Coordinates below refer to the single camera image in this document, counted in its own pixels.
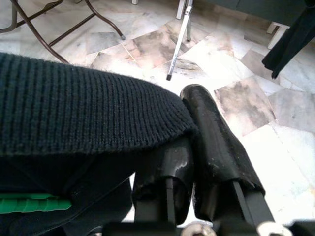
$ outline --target floor tile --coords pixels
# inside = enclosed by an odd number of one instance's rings
[[[243,23],[243,21],[235,19],[232,16],[220,15],[217,29],[243,38],[245,33]]]
[[[194,8],[191,14],[191,21],[199,28],[207,33],[211,33],[217,29],[219,14],[213,12],[207,6]]]
[[[315,132],[315,94],[283,89],[269,100],[280,125]]]
[[[116,25],[126,37],[126,40],[134,39],[158,30],[168,21],[173,20],[170,17],[160,17],[160,23],[155,21],[156,13],[138,12],[138,13],[109,13],[111,19],[115,20]]]
[[[167,27],[168,31],[171,33],[171,38],[172,38],[173,42],[176,44],[177,40],[178,40],[178,35],[180,33],[180,30],[181,30],[182,21],[173,20],[173,21],[165,24],[165,26]],[[190,42],[187,41],[187,33],[186,33],[184,36],[184,39],[182,41],[181,50],[184,53],[187,52],[190,48],[195,46],[199,41],[204,39],[207,35],[208,35],[207,32],[199,29],[198,27],[196,27],[196,24],[194,22],[192,22],[192,24],[191,24],[191,41]]]
[[[87,35],[87,54],[102,51],[122,42],[116,32],[90,33]]]
[[[235,37],[227,32],[216,30],[204,39],[204,47],[211,54],[214,51],[224,52],[237,59],[241,59],[252,47],[246,40]]]
[[[280,75],[283,75],[302,90],[315,93],[314,66],[301,64],[292,59],[280,72]]]
[[[245,20],[244,39],[267,47],[273,37],[267,33],[270,24],[270,21],[249,15]]]
[[[272,71],[265,68],[261,62],[264,56],[256,51],[249,50],[248,53],[241,59],[241,62],[254,74],[262,78],[271,80]]]
[[[254,77],[215,91],[218,107],[236,136],[244,136],[270,123],[275,115]]]
[[[152,69],[171,60],[176,44],[171,39],[167,27],[123,44],[138,65],[144,69]]]
[[[0,52],[19,54],[20,45],[21,40],[19,29],[0,36]]]
[[[283,89],[280,85],[277,85],[269,80],[266,80],[258,75],[255,75],[255,80],[259,84],[260,88],[263,90],[266,96],[270,96],[275,92]]]
[[[299,166],[304,177],[315,188],[315,135],[314,133],[270,123],[279,139]]]
[[[209,38],[200,41],[196,46],[183,55],[184,59],[197,63],[216,84],[213,89],[229,85],[232,82],[248,78],[253,73],[237,58],[231,56],[230,45],[220,45],[208,42]]]
[[[315,61],[315,44],[309,43],[306,47],[294,57],[299,63],[314,66]]]
[[[291,158],[274,129],[265,125],[241,139],[249,158],[265,190],[265,199],[278,223],[290,223],[292,218],[284,217],[286,212],[291,217],[310,218],[308,211],[300,211],[302,203],[297,204],[301,194],[309,190],[310,185],[295,161]],[[312,204],[308,197],[305,204]]]
[[[106,72],[115,72],[116,74],[131,76],[138,79],[143,78],[142,70],[138,67],[135,61],[118,58],[106,53],[98,53],[91,64],[91,68]]]
[[[171,81],[166,80],[166,75],[171,62],[154,68],[146,74],[146,80],[160,85],[167,90],[180,95],[182,89],[190,84],[203,85],[208,90],[213,89],[213,81],[208,75],[194,62],[179,57],[173,72]]]

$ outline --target stained tile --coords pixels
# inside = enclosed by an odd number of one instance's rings
[[[279,139],[299,166],[304,177],[315,188],[315,136],[314,133],[270,123]]]
[[[266,46],[254,42],[252,42],[252,45],[252,50],[259,54],[262,54],[263,56],[266,56],[270,52],[270,49],[268,49]]]
[[[116,58],[120,59],[134,60],[122,44],[102,50],[101,52],[115,56]]]
[[[176,46],[166,26],[123,45],[144,69],[152,69],[171,60]]]
[[[173,20],[171,22],[168,22],[165,26],[167,27],[168,31],[171,34],[171,39],[176,44],[177,40],[178,40],[178,35],[180,33],[180,30],[181,30],[182,21]],[[192,22],[192,24],[191,24],[191,41],[190,42],[187,41],[187,34],[185,34],[185,37],[182,41],[181,50],[184,53],[187,52],[190,48],[192,48],[194,45],[196,45],[199,41],[201,41],[202,39],[204,39],[208,35],[207,32],[205,32],[205,31],[203,31],[203,30],[201,30],[195,26],[196,26],[196,24],[194,22]]]
[[[204,39],[203,46],[209,54],[219,51],[241,59],[251,49],[252,44],[227,32],[216,30]]]
[[[280,125],[315,132],[315,94],[283,89],[269,100]]]
[[[301,204],[313,204],[312,199],[308,197],[307,202],[298,204],[297,200],[310,185],[274,129],[265,125],[241,138],[241,142],[266,190],[265,199],[276,221],[287,224],[292,220],[284,217],[283,210],[291,217],[298,211],[299,217],[309,218],[309,210],[299,209]]]
[[[87,35],[87,54],[102,51],[122,42],[116,32],[90,33]]]
[[[105,53],[98,53],[91,64],[91,68],[131,76],[138,79],[143,78],[142,70],[137,66],[135,61],[118,58]]]
[[[194,62],[179,57],[171,81],[166,80],[166,75],[171,62],[160,65],[146,74],[146,80],[160,85],[165,89],[180,95],[182,89],[190,84],[200,84],[212,90],[213,81],[207,74]]]
[[[255,80],[259,84],[260,88],[263,90],[266,96],[270,96],[275,92],[283,89],[280,85],[277,85],[269,80],[266,80],[258,75],[255,75]]]
[[[238,137],[275,119],[268,98],[254,77],[220,88],[215,95],[224,118]]]

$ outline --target black sweater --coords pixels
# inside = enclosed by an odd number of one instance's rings
[[[0,214],[0,235],[86,236],[121,221],[131,207],[127,178],[143,158],[195,131],[180,98],[161,87],[0,53],[0,193],[72,202],[66,211]]]

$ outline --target black fabric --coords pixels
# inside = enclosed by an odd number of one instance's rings
[[[161,87],[9,54],[0,54],[0,101],[0,156],[130,151],[194,129]]]
[[[277,78],[286,64],[315,37],[315,0],[306,0],[308,8],[262,60],[272,78]]]
[[[192,146],[198,169],[195,182],[214,186],[237,180],[247,189],[264,193],[244,146],[228,127],[209,92],[200,85],[190,85],[183,89],[181,97],[200,128]]]
[[[50,193],[66,211],[0,214],[1,236],[86,236],[130,209],[143,158],[196,131],[180,98],[150,83],[0,53],[0,192]]]

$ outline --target metal frame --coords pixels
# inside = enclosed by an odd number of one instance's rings
[[[45,5],[45,7],[39,11],[36,12],[35,14],[31,15],[30,17],[28,17],[26,15],[26,13],[23,11],[23,9],[20,7],[20,5],[18,4],[17,0],[11,0],[12,3],[12,21],[11,21],[11,25],[7,28],[4,29],[0,29],[0,33],[5,33],[5,32],[10,32],[13,31],[14,29],[16,29],[17,27],[20,27],[23,24],[27,24],[28,27],[31,29],[31,31],[33,32],[33,34],[35,35],[35,37],[39,40],[39,42],[52,54],[54,55],[56,58],[58,58],[61,62],[69,64],[69,62],[64,59],[60,54],[58,54],[54,49],[52,49],[52,46],[54,46],[56,43],[58,43],[59,41],[61,41],[62,39],[64,39],[65,37],[67,37],[69,34],[71,34],[73,31],[75,31],[77,28],[79,28],[80,26],[82,26],[84,23],[86,23],[87,21],[89,21],[90,19],[92,19],[94,16],[97,16],[98,18],[100,18],[101,20],[105,21],[106,23],[110,24],[111,27],[114,28],[114,30],[119,34],[119,36],[121,37],[122,40],[125,40],[125,36],[123,35],[123,33],[119,30],[119,28],[110,20],[108,20],[107,18],[103,17],[101,14],[99,14],[95,8],[91,5],[91,3],[89,2],[89,0],[85,0],[85,3],[87,4],[87,6],[89,7],[89,9],[93,12],[90,16],[88,16],[87,18],[85,18],[84,20],[82,20],[81,22],[79,22],[78,24],[76,24],[74,27],[72,27],[71,29],[69,29],[68,31],[66,31],[65,33],[63,33],[62,35],[60,35],[58,38],[56,38],[55,40],[53,40],[50,43],[47,43],[43,37],[39,34],[39,32],[37,31],[37,29],[34,27],[34,25],[31,23],[31,20],[33,20],[34,18],[44,14],[45,12],[53,9],[54,7],[60,5],[63,2],[63,0],[58,0],[55,2],[50,2],[47,5]],[[22,17],[23,20],[21,20],[20,22],[17,22],[17,13],[19,13]]]
[[[173,75],[174,67],[175,67],[175,64],[176,64],[177,56],[178,56],[179,49],[181,47],[181,44],[182,44],[182,41],[183,41],[186,29],[187,29],[187,41],[188,42],[191,41],[191,18],[190,18],[190,15],[191,15],[191,11],[192,11],[192,4],[193,4],[193,0],[189,0],[187,8],[185,10],[183,23],[182,23],[181,31],[179,33],[178,40],[177,40],[177,43],[176,43],[176,47],[175,47],[173,59],[172,59],[172,62],[171,62],[171,66],[169,68],[169,71],[168,71],[168,74],[167,74],[167,77],[166,77],[167,80],[171,80],[172,79],[172,75]]]

